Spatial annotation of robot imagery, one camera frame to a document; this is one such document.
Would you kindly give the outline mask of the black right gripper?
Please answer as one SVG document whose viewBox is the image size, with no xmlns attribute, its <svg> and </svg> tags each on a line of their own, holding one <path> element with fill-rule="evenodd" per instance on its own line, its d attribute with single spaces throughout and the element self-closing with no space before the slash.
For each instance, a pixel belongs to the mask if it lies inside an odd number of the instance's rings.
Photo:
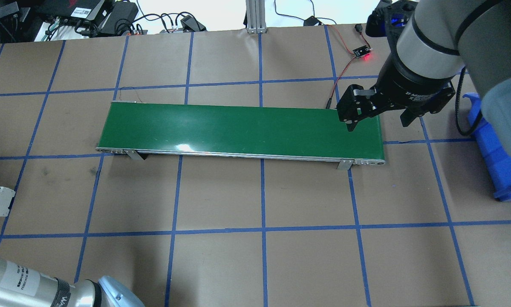
<svg viewBox="0 0 511 307">
<path fill-rule="evenodd" d="M 417 75 L 401 64 L 396 55 L 390 55 L 374 89 L 349 85 L 336 109 L 339 121 L 346 124 L 349 132 L 354 131 L 360 121 L 391 110 L 404 110 L 400 122 L 408 127 L 425 113 L 439 113 L 455 93 L 451 78 Z"/>
</svg>

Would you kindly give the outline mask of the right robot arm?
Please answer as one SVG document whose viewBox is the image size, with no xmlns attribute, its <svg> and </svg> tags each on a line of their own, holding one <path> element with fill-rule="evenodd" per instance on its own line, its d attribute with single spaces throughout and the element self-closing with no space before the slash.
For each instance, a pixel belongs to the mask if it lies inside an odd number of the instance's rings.
<svg viewBox="0 0 511 307">
<path fill-rule="evenodd" d="M 351 85 L 338 118 L 358 123 L 401 110 L 401 124 L 439 113 L 457 94 L 452 79 L 469 73 L 482 117 L 511 156 L 511 0 L 382 0 L 368 16 L 366 35 L 385 37 L 390 54 L 370 89 Z"/>
</svg>

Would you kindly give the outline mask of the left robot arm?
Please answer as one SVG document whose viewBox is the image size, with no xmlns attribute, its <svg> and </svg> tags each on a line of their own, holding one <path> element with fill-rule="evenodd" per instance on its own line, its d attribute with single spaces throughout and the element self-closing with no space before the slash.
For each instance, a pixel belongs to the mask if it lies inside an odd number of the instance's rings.
<svg viewBox="0 0 511 307">
<path fill-rule="evenodd" d="M 0 307 L 143 307 L 110 276 L 70 284 L 0 258 Z"/>
</svg>

